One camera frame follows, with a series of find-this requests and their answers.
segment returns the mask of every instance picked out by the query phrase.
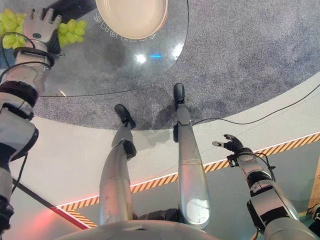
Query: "humanoid robot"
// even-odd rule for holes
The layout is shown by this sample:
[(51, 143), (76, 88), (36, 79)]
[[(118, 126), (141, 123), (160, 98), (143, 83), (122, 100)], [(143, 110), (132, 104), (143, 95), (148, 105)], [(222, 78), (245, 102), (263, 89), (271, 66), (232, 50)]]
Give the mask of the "humanoid robot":
[[(10, 205), (12, 176), (9, 163), (36, 143), (39, 131), (30, 122), (33, 107), (44, 91), (46, 75), (58, 54), (57, 31), (61, 16), (54, 10), (29, 10), (24, 22), (25, 47), (14, 51), (16, 65), (8, 68), (0, 85), (0, 236), (10, 228), (14, 213)], [(177, 209), (160, 210), (143, 216), (133, 214), (127, 162), (136, 155), (131, 130), (136, 123), (121, 104), (114, 110), (122, 122), (111, 143), (100, 181), (100, 226), (59, 238), (59, 240), (213, 240), (203, 229), (211, 218), (211, 200), (203, 163), (185, 104), (181, 83), (173, 88), (177, 124), (173, 128), (178, 143)], [(314, 240), (315, 235), (299, 222), (298, 214), (280, 187), (257, 161), (251, 149), (232, 135), (227, 143), (213, 142), (233, 152), (231, 167), (240, 167), (250, 193), (248, 211), (266, 240)]]

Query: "black wire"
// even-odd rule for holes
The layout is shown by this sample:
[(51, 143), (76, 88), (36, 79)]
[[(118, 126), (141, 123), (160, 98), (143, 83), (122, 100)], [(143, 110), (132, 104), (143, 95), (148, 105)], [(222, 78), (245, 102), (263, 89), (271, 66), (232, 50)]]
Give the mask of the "black wire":
[(266, 162), (264, 162), (264, 163), (266, 163), (266, 165), (268, 166), (268, 169), (269, 169), (269, 171), (270, 171), (270, 173), (271, 173), (272, 180), (273, 180), (273, 181), (276, 181), (276, 177), (275, 177), (275, 174), (274, 174), (274, 171), (273, 171), (273, 169), (275, 169), (276, 167), (270, 165), (268, 156), (267, 156), (266, 154), (262, 153), (262, 152), (256, 152), (255, 154), (256, 154), (256, 155), (261, 154), (261, 155), (265, 156)]
[[(265, 161), (262, 157), (258, 156), (259, 154), (264, 155), (266, 161)], [(268, 170), (270, 171), (271, 179), (272, 179), (274, 182), (276, 181), (276, 177), (275, 177), (275, 174), (274, 174), (274, 169), (275, 169), (276, 167), (270, 165), (268, 156), (267, 156), (266, 154), (261, 153), (261, 152), (257, 152), (257, 153), (241, 153), (241, 154), (239, 154), (238, 156), (241, 156), (241, 155), (251, 155), (251, 156), (256, 156), (257, 158), (259, 158), (262, 162), (264, 162), (264, 164), (266, 165), (266, 167), (267, 167)]]
[(22, 163), (21, 168), (20, 168), (19, 176), (18, 176), (18, 179), (16, 180), (15, 185), (14, 185), (14, 186), (13, 186), (13, 188), (12, 188), (12, 192), (11, 192), (11, 194), (13, 194), (13, 193), (14, 193), (14, 191), (15, 191), (16, 187), (17, 187), (17, 186), (18, 186), (18, 184), (19, 184), (19, 181), (20, 181), (20, 179), (21, 179), (22, 172), (23, 172), (23, 170), (24, 170), (24, 167), (25, 167), (25, 164), (26, 164), (27, 158), (28, 158), (28, 153), (26, 153), (26, 154), (24, 155), (24, 160), (23, 160), (23, 163)]
[(272, 115), (272, 114), (275, 114), (275, 113), (277, 113), (277, 112), (279, 112), (279, 111), (281, 111), (281, 110), (287, 109), (287, 108), (289, 108), (289, 107), (291, 107), (291, 106), (293, 106), (293, 105), (301, 102), (303, 99), (305, 99), (305, 98), (308, 97), (310, 94), (312, 94), (318, 87), (320, 87), (320, 84), (319, 84), (318, 86), (316, 86), (311, 92), (309, 92), (307, 95), (305, 95), (305, 96), (304, 96), (303, 98), (301, 98), (300, 100), (298, 100), (298, 101), (296, 101), (296, 102), (294, 102), (294, 103), (291, 103), (291, 104), (288, 105), (288, 106), (285, 106), (285, 107), (283, 107), (283, 108), (280, 108), (280, 109), (278, 109), (278, 110), (276, 110), (276, 111), (273, 111), (273, 112), (269, 113), (268, 115), (266, 115), (266, 116), (264, 116), (264, 117), (261, 117), (261, 118), (259, 118), (259, 119), (257, 119), (257, 120), (251, 121), (251, 122), (244, 122), (244, 123), (242, 123), (242, 122), (234, 122), (234, 121), (230, 121), (230, 120), (223, 119), (223, 118), (218, 118), (218, 117), (209, 117), (209, 118), (202, 119), (202, 120), (200, 120), (200, 121), (196, 121), (194, 124), (192, 124), (192, 126), (194, 126), (194, 125), (196, 125), (196, 124), (199, 124), (199, 123), (201, 123), (201, 122), (207, 121), (207, 120), (222, 120), (222, 121), (225, 121), (225, 122), (228, 122), (228, 123), (231, 123), (231, 124), (237, 124), (237, 125), (253, 124), (253, 123), (256, 123), (256, 122), (258, 122), (258, 121), (260, 121), (260, 120), (262, 120), (262, 119), (265, 119), (265, 118), (269, 117), (269, 116)]
[(34, 42), (33, 42), (30, 38), (28, 38), (27, 36), (25, 36), (25, 35), (23, 35), (23, 34), (21, 34), (21, 33), (19, 33), (19, 32), (6, 32), (6, 33), (4, 33), (4, 34), (1, 36), (1, 40), (0, 40), (0, 42), (1, 42), (1, 51), (2, 51), (2, 53), (3, 53), (6, 66), (7, 66), (8, 68), (10, 68), (10, 65), (9, 65), (9, 62), (8, 62), (8, 59), (7, 59), (7, 56), (6, 56), (6, 53), (5, 53), (4, 45), (3, 45), (3, 40), (4, 40), (4, 37), (5, 37), (6, 35), (19, 35), (19, 36), (22, 36), (22, 37), (24, 37), (24, 39), (28, 40), (28, 41), (31, 43), (31, 45), (32, 45), (32, 47), (33, 47), (34, 49), (36, 48), (36, 45), (34, 44)]
[(45, 62), (42, 62), (42, 61), (25, 61), (25, 62), (20, 62), (20, 63), (17, 63), (13, 66), (10, 66), (8, 67), (6, 70), (3, 71), (3, 73), (0, 75), (0, 83), (2, 81), (2, 78), (4, 77), (4, 75), (10, 71), (11, 69), (15, 68), (15, 67), (18, 67), (18, 66), (21, 66), (21, 65), (25, 65), (25, 64), (42, 64), (42, 65), (45, 65), (47, 68), (51, 69), (51, 66)]

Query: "round glass tabletop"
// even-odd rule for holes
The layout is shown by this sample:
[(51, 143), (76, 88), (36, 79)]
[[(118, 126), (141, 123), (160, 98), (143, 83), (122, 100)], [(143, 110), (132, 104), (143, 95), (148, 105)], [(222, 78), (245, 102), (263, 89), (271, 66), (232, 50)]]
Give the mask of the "round glass tabletop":
[[(5, 7), (15, 12), (40, 7), (31, 3), (8, 0)], [(63, 22), (72, 18), (86, 21), (84, 41), (61, 49), (46, 79), (44, 96), (102, 95), (144, 87), (163, 76), (176, 62), (187, 37), (187, 0), (168, 1), (163, 27), (141, 40), (114, 32), (100, 16), (94, 0), (50, 1), (43, 7), (57, 9), (61, 5), (67, 6)]]

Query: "grape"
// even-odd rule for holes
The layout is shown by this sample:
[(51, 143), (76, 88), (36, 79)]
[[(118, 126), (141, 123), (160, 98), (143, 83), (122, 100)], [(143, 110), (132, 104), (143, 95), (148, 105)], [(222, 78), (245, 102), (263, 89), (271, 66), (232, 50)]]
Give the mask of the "grape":
[(12, 9), (8, 9), (6, 8), (4, 10), (4, 14), (8, 16), (9, 19), (13, 20), (13, 21), (16, 21), (17, 18), (16, 18), (16, 15), (14, 13), (14, 11)]
[(71, 33), (71, 32), (67, 32), (65, 34), (66, 39), (68, 39), (68, 41), (72, 44), (74, 44), (76, 42), (76, 37)]
[(5, 23), (5, 22), (8, 22), (10, 21), (10, 18), (5, 14), (5, 13), (0, 13), (0, 21)]
[(25, 22), (25, 15), (24, 14), (22, 14), (22, 13), (17, 13), (16, 14), (16, 21), (17, 21), (17, 23), (20, 25), (20, 26), (22, 26), (23, 24), (24, 24), (24, 22)]
[(19, 41), (19, 43), (23, 44), (23, 46), (26, 44), (23, 36), (16, 35), (16, 39)]
[(75, 30), (76, 24), (77, 24), (77, 22), (76, 22), (76, 20), (74, 20), (74, 19), (70, 19), (70, 21), (67, 23), (68, 31), (69, 31), (70, 33), (72, 33), (72, 32)]
[(74, 33), (78, 36), (82, 36), (83, 34), (85, 34), (85, 30), (83, 28), (80, 27), (76, 27), (74, 29)]
[(6, 32), (13, 32), (17, 28), (17, 23), (14, 21), (6, 21), (4, 22), (4, 29)]
[(22, 26), (18, 26), (16, 29), (15, 29), (15, 32), (16, 33), (19, 33), (19, 34), (24, 34), (24, 29)]
[(77, 28), (81, 28), (81, 29), (85, 29), (87, 26), (87, 23), (85, 20), (80, 20), (78, 21), (78, 23), (76, 24), (76, 27)]
[(0, 36), (5, 32), (5, 26), (2, 21), (0, 21)]
[(5, 49), (9, 49), (12, 47), (12, 45), (16, 42), (16, 36), (15, 35), (5, 35), (2, 40), (2, 45)]
[(60, 46), (67, 45), (69, 43), (68, 39), (63, 35), (59, 35), (58, 39), (59, 39)]
[(74, 37), (78, 43), (82, 43), (84, 41), (84, 38), (82, 36), (74, 35)]
[(66, 34), (68, 32), (68, 26), (65, 23), (61, 23), (58, 27), (58, 32), (60, 34)]
[(22, 45), (21, 42), (19, 42), (18, 40), (16, 40), (13, 44), (12, 44), (12, 49), (16, 49), (16, 48), (20, 48), (23, 47), (24, 44)]

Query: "white floor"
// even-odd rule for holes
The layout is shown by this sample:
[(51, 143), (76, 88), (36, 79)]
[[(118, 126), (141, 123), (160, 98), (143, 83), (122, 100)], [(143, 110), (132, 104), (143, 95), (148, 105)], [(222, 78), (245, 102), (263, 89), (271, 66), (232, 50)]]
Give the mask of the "white floor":
[[(320, 72), (286, 93), (227, 119), (251, 122), (289, 105), (320, 83)], [(261, 149), (320, 130), (320, 89), (302, 102), (249, 125), (212, 121), (193, 127), (204, 164), (226, 158), (228, 151), (213, 147), (223, 134), (238, 137), (246, 147)], [(87, 128), (35, 117), (39, 139), (29, 153), (21, 183), (54, 205), (96, 195), (101, 171), (115, 131)], [(129, 163), (131, 183), (176, 172), (178, 144), (172, 129), (133, 131), (137, 156)], [(22, 159), (10, 164), (17, 178)]]

